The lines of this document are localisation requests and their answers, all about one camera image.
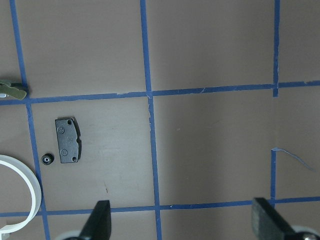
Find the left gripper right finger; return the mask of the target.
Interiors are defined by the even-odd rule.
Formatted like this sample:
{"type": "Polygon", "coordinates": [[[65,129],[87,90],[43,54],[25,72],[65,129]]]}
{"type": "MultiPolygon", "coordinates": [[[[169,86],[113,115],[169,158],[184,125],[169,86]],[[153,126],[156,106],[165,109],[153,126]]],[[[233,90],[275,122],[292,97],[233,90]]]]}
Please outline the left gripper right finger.
{"type": "Polygon", "coordinates": [[[300,235],[263,197],[252,200],[251,227],[258,240],[300,239],[300,235]]]}

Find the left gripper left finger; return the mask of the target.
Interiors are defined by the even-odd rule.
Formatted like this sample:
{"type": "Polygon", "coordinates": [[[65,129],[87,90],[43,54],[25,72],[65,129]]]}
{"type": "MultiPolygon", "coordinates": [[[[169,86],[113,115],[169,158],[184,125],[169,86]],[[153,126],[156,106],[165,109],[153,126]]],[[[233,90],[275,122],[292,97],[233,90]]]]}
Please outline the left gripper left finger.
{"type": "Polygon", "coordinates": [[[111,232],[110,201],[100,200],[96,203],[78,238],[80,240],[109,240],[111,232]]]}

